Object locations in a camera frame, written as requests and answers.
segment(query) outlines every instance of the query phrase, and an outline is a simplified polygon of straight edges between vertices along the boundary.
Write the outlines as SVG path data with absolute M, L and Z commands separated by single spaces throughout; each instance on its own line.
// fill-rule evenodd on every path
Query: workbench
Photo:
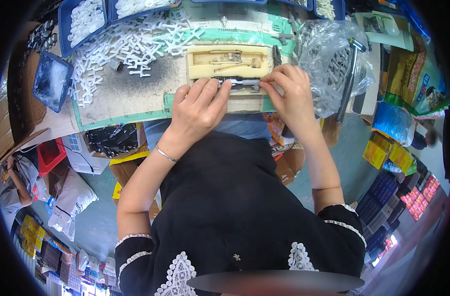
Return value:
M 183 0 L 182 9 L 191 18 L 194 27 L 204 32 L 195 45 L 202 44 L 259 44 L 281 49 L 282 63 L 290 62 L 294 42 L 289 40 L 282 45 L 275 36 L 277 33 L 291 33 L 288 21 L 287 6 L 272 2 L 263 6 L 241 3 L 227 3 L 225 13 L 228 18 L 226 26 L 218 15 L 218 4 L 196 4 Z M 309 18 L 307 11 L 297 9 L 301 21 Z M 51 52 L 60 55 L 58 44 Z M 150 77 L 130 75 L 123 69 L 116 72 L 104 67 L 103 82 L 98 85 L 91 104 L 79 107 L 69 96 L 59 114 L 50 109 L 36 131 L 49 127 L 22 148 L 108 125 L 120 123 L 142 122 L 171 116 L 171 104 L 177 87 L 187 84 L 186 56 L 164 55 L 157 58 L 149 66 Z M 379 65 L 374 65 L 374 73 L 378 74 Z M 376 93 L 371 94 L 370 101 L 376 103 Z M 229 113 L 258 113 L 273 111 L 272 103 L 266 95 L 231 96 L 228 102 Z

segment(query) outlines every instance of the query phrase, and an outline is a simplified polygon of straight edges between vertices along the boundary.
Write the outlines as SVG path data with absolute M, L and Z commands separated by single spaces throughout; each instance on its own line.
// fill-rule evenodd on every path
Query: gray shirt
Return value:
M 27 192 L 31 193 L 39 172 L 26 157 L 15 155 L 14 158 L 17 168 L 15 174 L 26 185 Z M 15 214 L 22 208 L 16 185 L 3 166 L 0 166 L 0 207 L 6 214 Z

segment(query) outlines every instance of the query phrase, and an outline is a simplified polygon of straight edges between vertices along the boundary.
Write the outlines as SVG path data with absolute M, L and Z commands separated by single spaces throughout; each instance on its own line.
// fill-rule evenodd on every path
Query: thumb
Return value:
M 279 92 L 276 90 L 276 88 L 270 84 L 269 82 L 260 82 L 259 86 L 261 86 L 266 93 L 268 94 L 269 98 L 271 99 L 271 102 L 273 103 L 274 109 L 281 110 L 283 108 L 283 97 L 279 94 Z
M 176 91 L 176 94 L 174 95 L 174 101 L 172 102 L 172 105 L 178 105 L 182 103 L 182 101 L 186 98 L 186 95 L 189 93 L 190 86 L 187 84 L 184 84 L 183 86 L 179 87 Z

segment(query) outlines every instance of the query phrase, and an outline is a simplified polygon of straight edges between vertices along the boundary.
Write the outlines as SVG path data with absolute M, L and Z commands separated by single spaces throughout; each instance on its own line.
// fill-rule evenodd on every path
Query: white storage box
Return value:
M 84 159 L 79 155 L 79 153 L 75 153 L 66 148 L 65 152 L 67 153 L 67 158 L 71 163 L 72 169 L 78 173 L 92 174 L 92 170 L 90 169 L 90 166 L 92 166 L 93 174 L 102 174 L 103 170 L 110 164 L 110 159 L 92 157 L 94 152 L 89 153 L 82 135 L 80 133 L 77 133 L 75 135 L 76 136 L 68 135 L 62 137 L 62 142 L 64 143 L 64 145 L 74 151 L 79 152 L 83 155 L 83 157 L 85 157 Z

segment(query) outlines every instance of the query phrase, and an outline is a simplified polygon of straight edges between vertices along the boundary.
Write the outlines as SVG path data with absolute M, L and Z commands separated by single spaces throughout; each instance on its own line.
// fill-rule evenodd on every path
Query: green floor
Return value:
M 359 200 L 378 174 L 378 170 L 362 158 L 369 135 L 370 128 L 363 124 L 359 115 L 347 114 L 338 144 L 330 148 L 340 173 L 341 186 L 347 204 Z M 81 175 L 97 193 L 99 200 L 76 216 L 75 242 L 68 242 L 68 245 L 76 250 L 82 248 L 87 253 L 99 257 L 100 260 L 105 260 L 108 255 L 114 254 L 115 245 L 118 242 L 116 206 L 111 199 L 116 180 L 109 169 L 105 169 L 99 176 Z M 307 164 L 304 164 L 304 168 L 288 188 L 304 207 L 313 210 Z M 47 224 L 48 216 L 44 204 L 36 202 L 32 208 Z M 59 239 L 67 240 L 63 234 L 55 230 L 52 232 Z

